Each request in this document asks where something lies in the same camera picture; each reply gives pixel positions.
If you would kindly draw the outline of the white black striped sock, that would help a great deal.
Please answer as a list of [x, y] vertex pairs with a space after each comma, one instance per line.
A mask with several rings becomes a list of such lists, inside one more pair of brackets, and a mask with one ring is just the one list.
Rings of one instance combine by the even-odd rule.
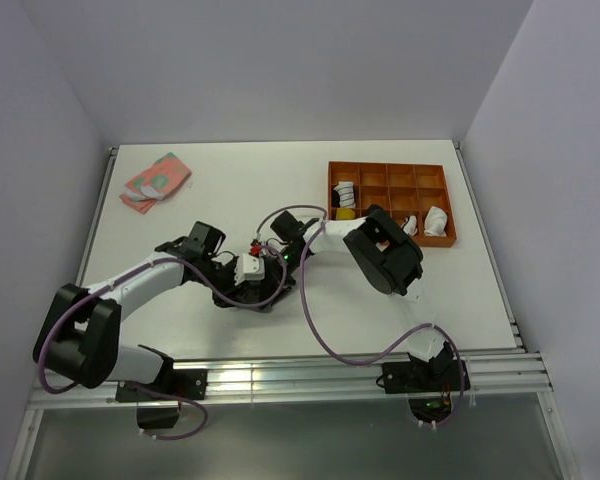
[[332, 188], [332, 206], [354, 209], [356, 207], [355, 184], [353, 181], [340, 181]]

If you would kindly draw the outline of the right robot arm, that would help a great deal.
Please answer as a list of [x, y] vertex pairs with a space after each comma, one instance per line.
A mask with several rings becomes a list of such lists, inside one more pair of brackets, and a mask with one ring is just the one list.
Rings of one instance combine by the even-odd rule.
[[[268, 216], [271, 229], [286, 244], [283, 256], [288, 267], [298, 273], [299, 295], [309, 329], [332, 358], [350, 366], [366, 366], [379, 362], [393, 353], [403, 342], [421, 332], [431, 331], [428, 346], [409, 355], [415, 383], [432, 390], [442, 383], [448, 368], [461, 358], [454, 341], [435, 323], [423, 304], [422, 276], [424, 254], [416, 242], [405, 233], [378, 205], [372, 205], [367, 215], [354, 220], [314, 218], [302, 222], [291, 213], [295, 205], [282, 207]], [[367, 282], [377, 292], [412, 308], [420, 322], [368, 360], [346, 358], [333, 350], [320, 335], [311, 316], [306, 293], [306, 263], [318, 254], [350, 255]]]

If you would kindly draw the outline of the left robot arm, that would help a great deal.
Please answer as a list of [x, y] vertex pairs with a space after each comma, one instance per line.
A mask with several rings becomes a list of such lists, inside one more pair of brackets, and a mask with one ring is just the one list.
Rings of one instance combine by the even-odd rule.
[[252, 311], [268, 310], [293, 285], [286, 259], [273, 248], [265, 255], [246, 253], [227, 263], [218, 261], [224, 239], [219, 229], [197, 222], [188, 235], [161, 244], [114, 278], [88, 287], [62, 286], [33, 350], [43, 388], [63, 393], [46, 378], [53, 371], [72, 387], [92, 389], [123, 381], [138, 384], [152, 399], [170, 395], [176, 380], [173, 358], [150, 347], [123, 345], [121, 325], [129, 315], [188, 282], [207, 287], [220, 308]]

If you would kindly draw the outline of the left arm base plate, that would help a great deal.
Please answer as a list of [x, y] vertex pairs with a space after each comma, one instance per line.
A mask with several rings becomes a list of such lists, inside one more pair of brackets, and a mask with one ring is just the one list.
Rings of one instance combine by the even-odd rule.
[[151, 401], [204, 400], [208, 380], [207, 369], [175, 369], [148, 385], [119, 383], [115, 400], [120, 403], [146, 403]]

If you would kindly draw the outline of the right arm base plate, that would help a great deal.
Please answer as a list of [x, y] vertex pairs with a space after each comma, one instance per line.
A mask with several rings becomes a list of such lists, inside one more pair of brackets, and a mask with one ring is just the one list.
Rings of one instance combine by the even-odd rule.
[[461, 379], [464, 379], [464, 390], [468, 391], [471, 382], [465, 362], [462, 369], [454, 361], [435, 372], [429, 364], [413, 360], [383, 363], [376, 385], [386, 394], [460, 392]]

